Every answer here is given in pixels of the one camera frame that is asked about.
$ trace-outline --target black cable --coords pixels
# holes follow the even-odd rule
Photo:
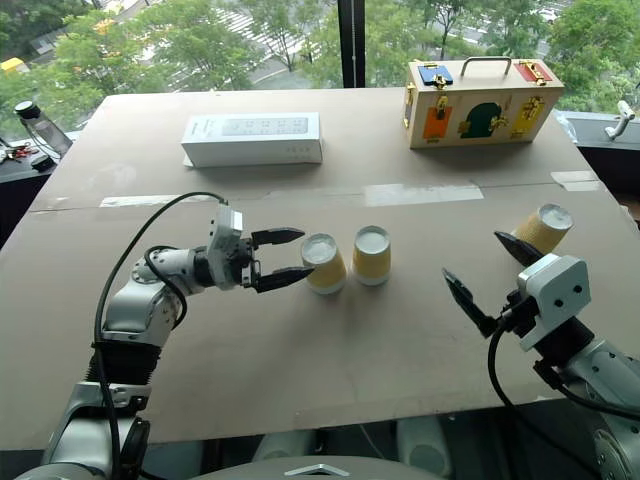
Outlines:
[[[502,334],[505,332],[504,325],[498,325],[497,330],[491,337],[491,342],[489,343],[489,352],[487,354],[487,368],[489,370],[489,379],[491,380],[491,386],[495,390],[502,403],[504,403],[505,407],[513,413],[513,415],[531,432],[535,433],[541,440],[544,440],[547,444],[558,450],[560,453],[565,455],[566,457],[573,460],[577,465],[580,465],[585,471],[589,472],[594,478],[600,479],[600,473],[581,459],[576,453],[567,449],[566,447],[560,445],[554,439],[552,439],[549,435],[547,435],[544,431],[540,430],[536,425],[530,422],[527,417],[524,416],[522,412],[520,412],[516,406],[511,402],[509,397],[504,393],[502,386],[500,385],[500,381],[498,380],[498,375],[496,373],[496,353],[498,351],[498,343],[500,342],[500,338]]]
[[[104,315],[104,307],[107,303],[107,297],[109,295],[109,290],[111,289],[111,285],[120,270],[120,267],[125,262],[133,248],[136,246],[142,235],[149,229],[151,224],[164,212],[166,212],[169,208],[173,207],[176,203],[181,202],[185,198],[195,197],[195,196],[208,196],[213,197],[218,200],[220,203],[226,205],[227,201],[221,197],[220,195],[216,195],[215,193],[210,192],[191,192],[185,193],[184,195],[179,195],[174,198],[166,205],[163,205],[158,209],[156,213],[151,215],[149,219],[142,225],[138,233],[131,239],[127,248],[122,252],[120,258],[118,258],[116,264],[113,266],[113,269],[109,273],[107,277],[107,281],[102,288],[102,292],[100,293],[100,298],[98,299],[98,306],[96,308],[96,315],[93,323],[93,348],[95,350],[94,356],[96,359],[96,366],[98,369],[98,381],[100,383],[100,391],[102,393],[102,399],[104,401],[104,406],[107,414],[107,418],[109,420],[109,433],[111,435],[111,478],[113,480],[119,480],[120,478],[120,433],[118,431],[118,418],[116,415],[116,409],[113,405],[113,398],[111,398],[111,394],[109,392],[109,384],[107,383],[107,373],[104,367],[104,359],[102,357],[102,317]]]
[[[147,480],[167,480],[164,477],[159,477],[158,475],[154,475],[153,473],[149,473],[143,468],[140,469],[140,476],[146,478]]]
[[[632,410],[628,410],[626,408],[618,407],[616,405],[609,405],[602,402],[594,402],[587,398],[582,398],[579,395],[576,395],[571,390],[567,389],[565,386],[558,386],[558,391],[562,393],[565,397],[567,397],[572,402],[577,403],[578,405],[582,405],[585,408],[590,410],[595,410],[600,413],[608,413],[610,415],[616,415],[618,417],[626,418],[628,420],[633,420],[635,422],[640,422],[640,412],[635,413]]]
[[[175,296],[178,297],[178,300],[180,300],[180,315],[173,324],[173,330],[182,323],[182,320],[184,320],[184,317],[187,315],[187,299],[182,293],[182,290],[180,290],[175,283],[169,280],[169,278],[164,273],[158,270],[158,267],[156,267],[156,265],[151,260],[151,253],[156,250],[177,250],[177,248],[168,245],[156,245],[144,252],[144,260],[145,262],[147,262],[149,270],[151,270],[156,277],[162,280],[164,284],[169,287],[169,289],[175,294]]]

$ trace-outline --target crosswalk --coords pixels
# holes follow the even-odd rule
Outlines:
[[[242,35],[242,37],[247,40],[263,45],[269,54],[284,54],[284,50],[286,49],[289,55],[292,55],[299,52],[304,45],[304,37],[302,36],[286,34],[282,39],[276,39],[266,33],[266,27],[256,29],[258,33],[254,33],[253,18],[248,15],[223,10],[221,8],[216,9],[216,13],[230,31]]]

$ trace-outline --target tape strip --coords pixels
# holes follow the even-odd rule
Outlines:
[[[105,197],[102,208],[131,207],[168,203],[177,195],[142,195],[133,197]],[[266,195],[251,198],[230,198],[232,201],[264,204],[313,206],[385,207],[393,205],[416,205],[422,203],[457,202],[482,200],[484,196],[475,185],[407,186],[401,183],[365,185],[363,187],[310,188],[305,190],[274,190]],[[185,201],[201,202],[209,197],[191,197]]]
[[[100,202],[100,208],[139,207],[143,205],[159,205],[169,203],[179,195],[137,195],[132,197],[105,197]],[[206,195],[185,198],[183,202],[206,202],[214,199]]]
[[[601,188],[598,176],[591,170],[551,172],[551,178],[568,192],[588,192]]]

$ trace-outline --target cardboard tabletop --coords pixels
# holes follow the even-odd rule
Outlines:
[[[106,197],[195,190],[231,200],[282,191],[371,185],[478,186],[553,183],[553,171],[591,168],[554,118],[533,143],[410,150],[403,89],[291,90],[107,97],[31,211],[99,206]],[[319,112],[321,165],[194,169],[180,141],[192,115]]]
[[[593,301],[581,320],[627,354],[637,354],[638,232],[609,192],[568,191],[557,184],[481,191],[481,198],[464,201],[377,207],[233,202],[244,213],[245,232],[281,225],[327,232],[347,262],[356,231],[381,225],[391,237],[391,278],[378,288],[350,278],[331,297],[316,295],[304,282],[260,295],[212,288],[189,297],[189,314],[162,352],[148,408],[141,412],[152,422],[151,440],[498,405],[486,373],[488,342],[452,300],[441,268],[456,273],[487,313],[498,313],[521,267],[492,232],[510,231],[546,202],[564,206],[575,219],[556,253],[589,265]],[[31,212],[0,251],[0,448],[46,445],[86,371],[105,278],[156,208]],[[143,237],[115,287],[151,244],[206,243],[213,215],[213,202],[169,210]],[[300,242],[260,248],[264,271],[299,264]],[[505,336],[498,373],[518,403],[552,396],[531,369],[535,358],[521,351],[514,336]]]

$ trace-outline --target yellow paper cup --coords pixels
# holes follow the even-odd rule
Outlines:
[[[389,279],[391,241],[384,228],[369,225],[356,234],[353,273],[360,283],[380,285]]]
[[[335,293],[344,287],[347,269],[335,240],[326,233],[307,238],[301,247],[302,263],[315,270],[307,277],[307,285],[320,295]]]
[[[546,255],[560,243],[571,227],[571,214],[559,205],[547,203],[516,228],[513,236],[530,243]]]

